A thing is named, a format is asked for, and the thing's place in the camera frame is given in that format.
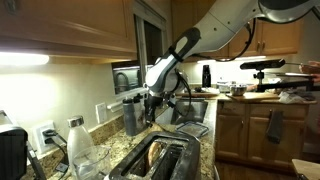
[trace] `upper cabinet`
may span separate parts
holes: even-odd
[[[0,9],[2,49],[136,58],[132,0],[28,0]]]
[[[216,0],[172,0],[172,33],[175,41],[184,31],[193,27],[209,11]],[[205,56],[223,58],[228,56],[228,45],[215,52],[201,53]],[[186,62],[199,60],[187,58]]]
[[[274,24],[258,20],[251,45],[243,56],[281,55],[298,52],[302,20],[289,24]],[[230,56],[238,55],[248,40],[243,28],[229,43]]]
[[[200,21],[215,1],[216,0],[172,0],[174,40],[186,29],[193,27]],[[302,19],[288,24],[275,24],[258,20],[252,43],[242,56],[297,53],[301,26]],[[201,54],[212,58],[235,57],[243,50],[246,41],[248,41],[248,32],[245,28],[242,28],[222,49]],[[187,62],[196,60],[199,60],[199,58],[186,59]]]

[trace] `plastic bottle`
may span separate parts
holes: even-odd
[[[71,170],[72,176],[77,179],[75,168],[73,165],[73,158],[80,151],[94,146],[92,137],[88,131],[83,126],[83,117],[80,115],[73,116],[68,119],[68,125],[70,127],[70,132],[68,136],[68,159],[69,159],[69,168]]]
[[[128,136],[135,136],[137,135],[137,121],[135,116],[134,110],[134,103],[133,99],[126,98],[122,101],[123,104],[123,118],[124,118],[124,125],[126,129],[126,134]]]
[[[143,122],[144,118],[142,115],[142,106],[141,106],[140,99],[142,99],[142,96],[140,94],[138,94],[133,98],[134,114],[136,117],[136,126],[137,126],[138,133],[142,130],[144,126],[144,122]]]

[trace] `coffee maker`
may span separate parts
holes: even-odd
[[[27,168],[27,132],[13,125],[0,110],[0,174],[3,179],[20,179]]]

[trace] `wall plate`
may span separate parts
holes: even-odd
[[[42,123],[40,125],[34,126],[32,128],[33,130],[33,137],[34,137],[34,142],[36,143],[36,149],[37,154],[43,154],[49,150],[51,150],[54,145],[52,144],[45,144],[44,141],[47,139],[42,135],[43,131],[46,131],[48,129],[55,129],[53,125],[53,121],[46,121],[45,123]]]
[[[106,103],[96,105],[96,116],[99,124],[107,121],[107,106]]]

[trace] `wooden cabinet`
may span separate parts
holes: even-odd
[[[1,47],[61,55],[136,58],[132,0],[0,4]]]
[[[253,162],[289,167],[292,159],[301,157],[304,121],[283,120],[279,144],[266,138],[269,119],[250,117],[248,134],[248,159]]]
[[[309,105],[219,101],[216,121],[216,158],[289,170],[301,158]],[[279,144],[266,136],[270,110],[283,112]]]
[[[231,102],[218,104],[215,152],[221,157],[245,158],[247,144],[245,105]]]
[[[246,147],[245,118],[241,116],[217,116],[217,155],[244,158]]]
[[[216,0],[172,0],[172,33],[175,41],[184,31],[193,27],[207,13]],[[215,52],[201,53],[204,56],[223,58],[228,57],[228,45]],[[189,57],[185,62],[200,60]]]
[[[258,20],[251,45],[243,56],[294,54],[298,52],[302,20],[274,24]],[[245,47],[248,31],[243,28],[229,43],[229,55],[236,56]]]

